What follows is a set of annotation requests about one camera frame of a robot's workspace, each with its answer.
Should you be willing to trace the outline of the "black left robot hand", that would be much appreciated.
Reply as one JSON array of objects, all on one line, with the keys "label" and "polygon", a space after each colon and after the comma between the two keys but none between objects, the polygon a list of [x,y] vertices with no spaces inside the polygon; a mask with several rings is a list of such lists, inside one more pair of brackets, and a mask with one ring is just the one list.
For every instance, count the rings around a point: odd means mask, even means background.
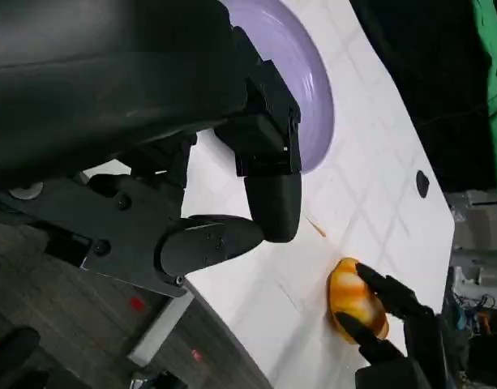
[{"label": "black left robot hand", "polygon": [[[170,297],[286,243],[301,110],[218,1],[0,1],[0,223],[48,254]],[[182,215],[197,134],[235,157],[251,215]]]}]

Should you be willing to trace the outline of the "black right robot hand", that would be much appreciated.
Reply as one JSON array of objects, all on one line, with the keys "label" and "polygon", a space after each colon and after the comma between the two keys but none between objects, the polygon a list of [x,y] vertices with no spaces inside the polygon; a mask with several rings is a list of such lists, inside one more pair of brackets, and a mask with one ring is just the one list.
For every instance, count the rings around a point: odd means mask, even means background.
[{"label": "black right robot hand", "polygon": [[439,318],[421,304],[415,292],[391,276],[382,276],[364,263],[356,275],[384,310],[403,321],[407,354],[389,340],[374,335],[352,313],[337,312],[334,320],[356,341],[369,363],[354,374],[356,388],[445,388],[447,386]]}]

